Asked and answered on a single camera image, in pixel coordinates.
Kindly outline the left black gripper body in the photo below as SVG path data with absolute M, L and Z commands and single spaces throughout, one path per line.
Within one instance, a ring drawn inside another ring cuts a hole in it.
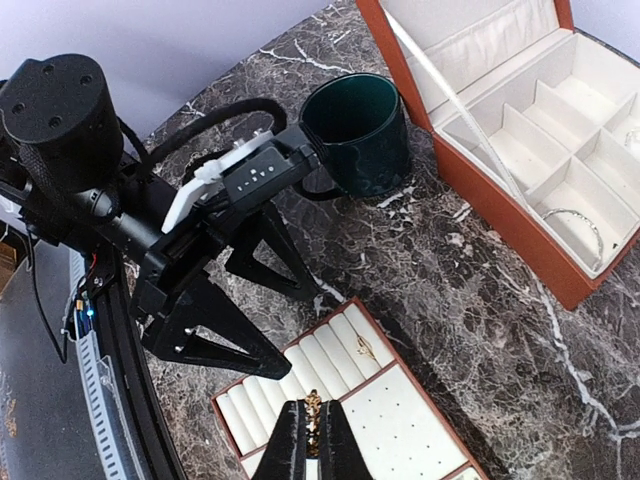
M 203 327 L 230 340 L 234 307 L 205 266 L 224 250 L 226 236 L 203 220 L 188 220 L 145 253 L 131 299 L 143 340 L 182 340 Z

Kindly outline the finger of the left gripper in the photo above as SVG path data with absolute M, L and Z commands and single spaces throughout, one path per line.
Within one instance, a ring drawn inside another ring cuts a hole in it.
M 272 202 L 244 219 L 230 240 L 226 270 L 299 301 L 311 301 L 319 287 Z
M 284 354 L 205 274 L 152 317 L 142 345 L 160 360 L 266 379 L 282 379 L 291 371 Z

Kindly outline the black front table rail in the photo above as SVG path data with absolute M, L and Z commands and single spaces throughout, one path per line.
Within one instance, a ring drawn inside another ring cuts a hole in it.
M 98 344 L 114 369 L 125 431 L 133 441 L 142 477 L 184 479 L 186 475 L 150 377 L 140 332 L 129 314 L 124 262 L 113 246 L 103 244 L 98 248 L 89 286 L 97 314 L 94 326 Z

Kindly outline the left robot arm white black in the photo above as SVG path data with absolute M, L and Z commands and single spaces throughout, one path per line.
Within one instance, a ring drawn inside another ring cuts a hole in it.
M 174 188 L 153 168 L 227 119 L 253 112 L 273 126 L 201 159 Z M 325 157 L 305 124 L 253 98 L 218 108 L 152 151 L 116 115 L 100 65 L 80 54 L 29 59 L 1 85 L 1 193 L 27 228 L 91 263 L 76 322 L 159 359 L 279 380 L 280 350 L 213 284 L 207 264 L 298 300 L 316 284 L 274 205 Z

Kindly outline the dark green cup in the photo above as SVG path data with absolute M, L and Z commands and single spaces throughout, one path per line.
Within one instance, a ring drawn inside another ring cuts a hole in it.
M 354 73 L 319 86 L 303 103 L 299 122 L 328 152 L 323 166 L 335 184 L 312 192 L 296 183 L 294 190 L 308 200 L 381 196 L 411 172 L 402 98 L 383 76 Z

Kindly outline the red jewelry tray cream insert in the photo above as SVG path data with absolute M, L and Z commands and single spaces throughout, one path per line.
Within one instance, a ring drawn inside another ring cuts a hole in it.
M 284 349 L 281 380 L 246 376 L 212 399 L 244 470 L 256 471 L 287 400 L 315 389 L 341 402 L 376 479 L 484 479 L 487 474 L 357 298 Z

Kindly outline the red wooden jewelry box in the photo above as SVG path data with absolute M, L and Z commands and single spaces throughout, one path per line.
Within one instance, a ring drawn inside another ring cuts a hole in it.
M 440 176 L 576 308 L 639 238 L 639 67 L 567 1 L 362 1 Z

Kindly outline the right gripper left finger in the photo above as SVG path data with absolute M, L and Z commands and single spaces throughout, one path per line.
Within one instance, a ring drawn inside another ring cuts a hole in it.
M 307 411 L 303 400 L 284 403 L 253 480 L 306 478 Z

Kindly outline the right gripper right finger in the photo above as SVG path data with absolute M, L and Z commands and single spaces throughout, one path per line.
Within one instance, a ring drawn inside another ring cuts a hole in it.
M 372 480 L 342 404 L 331 400 L 320 408 L 318 478 Z

